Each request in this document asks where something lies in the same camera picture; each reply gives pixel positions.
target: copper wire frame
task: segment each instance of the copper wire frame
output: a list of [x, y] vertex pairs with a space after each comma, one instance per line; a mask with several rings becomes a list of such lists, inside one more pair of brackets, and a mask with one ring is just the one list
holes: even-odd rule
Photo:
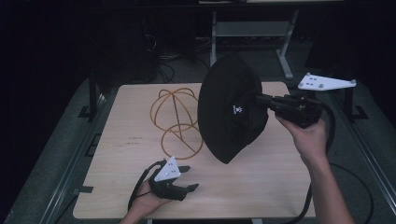
[[[163, 153], [165, 153], [165, 154], [166, 154], [167, 156], [169, 156], [169, 157], [172, 156], [172, 155], [170, 155], [170, 154], [165, 150], [164, 145], [163, 145], [163, 139], [165, 138], [166, 134], [167, 134], [167, 133], [172, 133], [172, 134], [174, 134], [178, 139], [180, 139], [180, 141], [181, 141], [182, 143], [184, 143], [184, 144], [193, 152], [193, 154], [190, 155], [190, 156], [188, 156], [188, 157], [183, 157], [183, 158], [178, 158], [178, 157], [176, 157], [176, 159], [178, 159], [178, 160], [186, 160], [186, 159], [192, 158], [193, 156], [195, 156], [196, 154], [198, 154], [198, 152], [201, 150], [202, 146], [204, 145], [204, 139], [201, 138], [201, 145], [199, 146], [199, 148], [198, 148], [197, 150], [194, 150], [186, 141], [184, 141], [182, 132], [187, 131], [187, 130], [190, 129], [190, 128], [195, 129], [198, 133], [200, 133], [200, 132], [199, 132], [199, 129], [198, 129], [197, 127], [195, 127], [195, 124], [197, 124], [198, 120], [196, 120], [196, 121], [193, 121], [193, 120], [192, 120], [190, 111], [187, 109], [187, 107], [185, 106], [185, 104], [184, 104], [184, 103], [180, 100], [180, 98], [177, 96], [177, 93], [189, 95], [189, 96], [191, 96], [193, 99], [195, 99], [195, 101], [198, 103], [198, 99], [195, 97], [195, 94], [194, 94], [194, 92], [193, 92], [191, 89], [188, 89], [188, 88], [180, 88], [180, 89], [177, 89], [177, 90], [175, 90], [175, 91], [160, 90], [159, 93], [158, 93], [158, 99], [157, 99], [157, 100], [152, 104], [152, 106], [151, 106], [151, 109], [150, 109], [150, 118], [151, 118], [152, 123], [153, 123], [157, 128], [159, 128], [160, 130], [163, 130], [163, 131], [164, 131], [163, 137], [162, 137], [162, 139], [161, 139], [161, 148], [163, 149]], [[175, 107], [175, 112], [176, 112], [176, 117], [177, 117], [177, 124], [171, 126], [170, 128], [165, 129], [165, 128], [161, 127], [161, 126], [157, 123], [157, 116], [158, 116], [158, 113], [159, 113], [161, 107], [163, 106], [163, 103], [165, 103], [165, 101], [166, 101], [169, 97], [171, 97], [171, 96], [172, 96], [173, 103], [174, 103], [174, 107]], [[158, 102], [160, 102], [160, 104], [158, 105], [158, 108], [155, 110], [155, 114], [153, 115], [153, 108], [154, 108], [154, 106], [155, 106]], [[187, 115], [189, 116], [189, 119], [190, 119], [191, 124], [188, 124], [188, 123], [180, 123], [179, 116], [178, 116], [178, 112], [177, 112], [177, 102], [179, 102], [179, 103], [182, 105], [182, 107], [184, 108], [184, 110], [186, 111]]]

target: white triangular tracker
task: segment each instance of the white triangular tracker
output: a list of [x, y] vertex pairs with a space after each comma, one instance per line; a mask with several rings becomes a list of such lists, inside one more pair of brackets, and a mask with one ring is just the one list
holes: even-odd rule
[[356, 80], [345, 81], [330, 77], [319, 77], [307, 73], [298, 85], [298, 89], [307, 91], [330, 91], [356, 86]]
[[155, 176], [155, 181], [163, 181], [180, 177], [177, 161], [175, 157], [171, 157], [161, 171]]

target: wooden table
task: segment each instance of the wooden table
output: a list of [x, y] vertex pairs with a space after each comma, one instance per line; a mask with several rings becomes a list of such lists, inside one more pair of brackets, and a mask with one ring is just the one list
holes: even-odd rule
[[[266, 82], [262, 86], [266, 94], [288, 93], [281, 82]], [[74, 209], [76, 218], [122, 218], [126, 214], [127, 203], [143, 171], [155, 161], [168, 159], [161, 147], [164, 131], [150, 118], [150, 108], [158, 99], [159, 91], [189, 88], [198, 97], [200, 87], [201, 84], [154, 84], [120, 88], [84, 182], [85, 187], [93, 187], [92, 193], [79, 194]], [[196, 119], [197, 102], [185, 94], [179, 97]], [[183, 107], [177, 105], [177, 109], [179, 120], [186, 120]], [[189, 165], [191, 169], [175, 184], [185, 187], [199, 183], [200, 186], [183, 202], [171, 202], [148, 218], [295, 217], [300, 214], [309, 175], [290, 134], [272, 111], [269, 115], [262, 134], [229, 164], [218, 161], [205, 145], [191, 159], [177, 161], [178, 165]], [[157, 120], [163, 127], [177, 123], [172, 100], [163, 103]], [[202, 141], [193, 128], [183, 132], [183, 139], [191, 147], [198, 147]], [[171, 133], [165, 135], [163, 145], [175, 156], [191, 153]], [[307, 216], [314, 215], [311, 205]]]

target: white logo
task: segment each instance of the white logo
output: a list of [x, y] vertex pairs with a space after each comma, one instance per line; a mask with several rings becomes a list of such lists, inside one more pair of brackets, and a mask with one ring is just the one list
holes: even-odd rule
[[243, 109], [242, 109], [241, 106], [238, 106], [238, 107], [236, 107], [235, 105], [233, 106], [233, 113], [234, 114], [242, 114], [242, 111], [243, 111]]

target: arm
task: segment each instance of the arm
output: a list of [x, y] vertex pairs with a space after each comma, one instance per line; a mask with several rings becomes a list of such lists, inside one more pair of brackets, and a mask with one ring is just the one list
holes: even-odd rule
[[[150, 191], [149, 182], [146, 180], [142, 183], [137, 195], [141, 195]], [[170, 203], [171, 200], [160, 199], [153, 193], [137, 197], [134, 199], [134, 203], [131, 209], [122, 219], [120, 224], [137, 224], [140, 219], [153, 213], [159, 207], [166, 203]]]
[[354, 223], [326, 157], [325, 122], [320, 119], [306, 129], [276, 117], [293, 136], [311, 176], [312, 195], [318, 222]]

